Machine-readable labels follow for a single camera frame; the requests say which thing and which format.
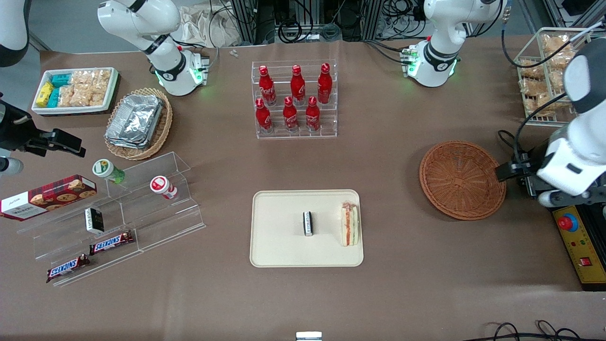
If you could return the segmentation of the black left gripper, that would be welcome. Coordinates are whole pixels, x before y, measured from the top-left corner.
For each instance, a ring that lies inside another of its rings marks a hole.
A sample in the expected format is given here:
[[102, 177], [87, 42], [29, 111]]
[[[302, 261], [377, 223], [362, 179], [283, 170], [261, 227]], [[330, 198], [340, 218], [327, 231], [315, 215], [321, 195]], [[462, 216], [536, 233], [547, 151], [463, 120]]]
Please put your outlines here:
[[526, 151], [521, 146], [518, 153], [526, 168], [520, 169], [514, 161], [508, 161], [496, 167], [496, 179], [502, 183], [509, 179], [517, 179], [517, 183], [526, 188], [529, 196], [538, 196], [542, 192], [552, 190], [552, 186], [537, 176], [537, 171], [543, 165], [547, 155], [548, 143], [540, 143]]

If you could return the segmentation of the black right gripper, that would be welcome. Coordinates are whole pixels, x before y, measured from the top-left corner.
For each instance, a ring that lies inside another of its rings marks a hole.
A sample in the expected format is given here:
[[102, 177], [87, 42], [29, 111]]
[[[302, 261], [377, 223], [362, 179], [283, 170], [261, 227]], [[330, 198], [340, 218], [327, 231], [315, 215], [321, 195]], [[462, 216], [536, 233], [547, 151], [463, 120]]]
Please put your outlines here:
[[[36, 127], [32, 117], [26, 111], [5, 101], [0, 101], [0, 147], [9, 151], [22, 151], [38, 156], [45, 156], [41, 136], [46, 132]], [[86, 149], [82, 139], [61, 129], [46, 133], [47, 149], [62, 151], [84, 158]]]

